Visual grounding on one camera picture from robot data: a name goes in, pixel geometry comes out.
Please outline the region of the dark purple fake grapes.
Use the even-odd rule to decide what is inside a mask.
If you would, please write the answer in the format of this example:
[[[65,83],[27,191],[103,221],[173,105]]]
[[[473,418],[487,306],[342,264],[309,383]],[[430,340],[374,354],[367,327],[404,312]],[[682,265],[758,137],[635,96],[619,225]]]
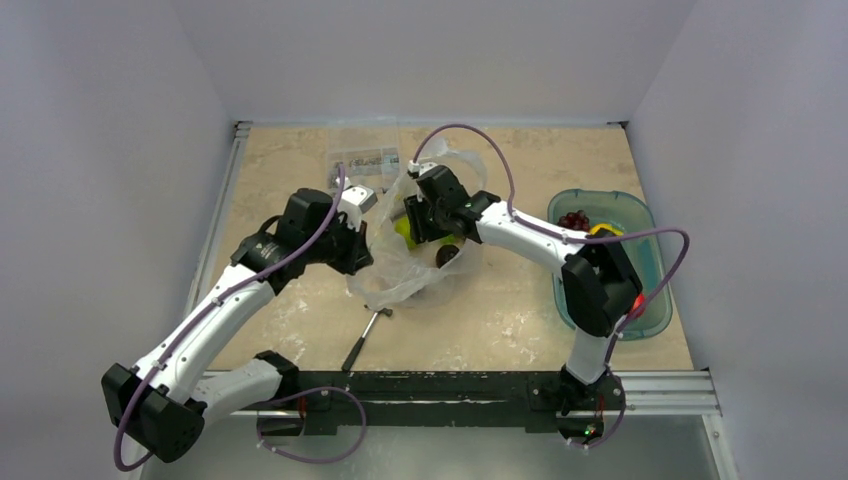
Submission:
[[[584,210],[571,211],[560,216],[557,225],[561,228],[589,232],[591,222]]]

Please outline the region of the red fake apple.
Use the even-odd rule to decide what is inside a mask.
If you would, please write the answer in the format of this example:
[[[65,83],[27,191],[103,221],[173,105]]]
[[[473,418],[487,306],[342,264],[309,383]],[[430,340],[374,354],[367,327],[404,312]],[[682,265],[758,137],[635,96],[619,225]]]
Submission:
[[[644,293],[640,293],[637,298],[634,300],[632,308],[629,312],[630,318],[639,318],[643,315],[646,304],[646,296]]]

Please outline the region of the green fake pear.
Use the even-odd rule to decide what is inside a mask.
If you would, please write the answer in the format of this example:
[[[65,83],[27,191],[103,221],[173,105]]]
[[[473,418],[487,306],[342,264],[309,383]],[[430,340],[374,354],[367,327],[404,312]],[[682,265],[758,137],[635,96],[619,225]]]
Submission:
[[[402,216],[397,219],[393,223],[393,228],[394,231],[403,238],[408,250],[413,250],[417,247],[417,243],[412,239],[410,221],[406,216]]]

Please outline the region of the dark fake plum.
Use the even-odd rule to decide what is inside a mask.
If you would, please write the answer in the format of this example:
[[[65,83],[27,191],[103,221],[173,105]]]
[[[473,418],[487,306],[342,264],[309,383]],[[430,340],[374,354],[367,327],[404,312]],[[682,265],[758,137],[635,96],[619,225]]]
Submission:
[[[441,269],[452,261],[460,253],[460,248],[455,244],[442,245],[436,252],[436,267]]]

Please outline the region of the yellow fake banana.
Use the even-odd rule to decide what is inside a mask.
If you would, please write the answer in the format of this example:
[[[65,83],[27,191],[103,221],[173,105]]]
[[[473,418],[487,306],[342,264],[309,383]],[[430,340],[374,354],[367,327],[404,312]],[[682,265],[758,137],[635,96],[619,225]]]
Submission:
[[[592,236],[597,236],[600,234],[611,234],[614,236],[622,236],[624,232],[617,227],[608,224],[608,223],[599,223],[591,227],[589,230],[589,234]]]

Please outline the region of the clear printed plastic bag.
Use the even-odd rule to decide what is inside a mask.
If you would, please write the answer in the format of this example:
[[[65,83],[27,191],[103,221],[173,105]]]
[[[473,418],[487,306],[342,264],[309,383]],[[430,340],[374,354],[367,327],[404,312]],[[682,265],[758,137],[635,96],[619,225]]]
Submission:
[[[346,278],[347,290],[371,308],[424,308],[447,302],[471,283],[483,261],[483,247],[462,240],[460,253],[446,266],[436,267],[439,240],[408,250],[393,223],[406,216],[403,200],[416,195],[417,187],[407,175],[407,163],[399,160],[399,175],[365,216],[367,245],[374,258],[370,267]]]

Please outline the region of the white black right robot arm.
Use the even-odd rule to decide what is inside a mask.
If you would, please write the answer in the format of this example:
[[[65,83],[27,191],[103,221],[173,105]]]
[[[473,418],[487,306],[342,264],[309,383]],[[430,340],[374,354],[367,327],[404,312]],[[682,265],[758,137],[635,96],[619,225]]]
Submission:
[[[487,191],[469,194],[454,172],[432,162],[411,163],[416,191],[405,198],[410,236],[424,243],[454,236],[500,247],[544,267],[558,278],[575,342],[564,365],[564,399],[584,407],[601,391],[607,354],[620,321],[630,314],[643,285],[622,245],[606,230],[596,235],[526,217]]]

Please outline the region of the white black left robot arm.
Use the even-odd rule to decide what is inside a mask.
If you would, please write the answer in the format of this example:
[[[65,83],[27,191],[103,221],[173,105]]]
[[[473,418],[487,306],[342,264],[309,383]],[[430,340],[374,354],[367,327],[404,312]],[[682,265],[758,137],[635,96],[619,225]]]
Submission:
[[[133,366],[113,364],[101,385],[112,423],[116,467],[132,471],[151,457],[181,458],[204,428],[251,405],[284,409],[313,394],[299,369],[274,351],[207,379],[212,360],[254,314],[307,266],[324,264],[353,276],[372,265],[363,219],[377,202],[364,186],[335,195],[301,188],[280,215],[244,238],[207,296],[179,326]]]

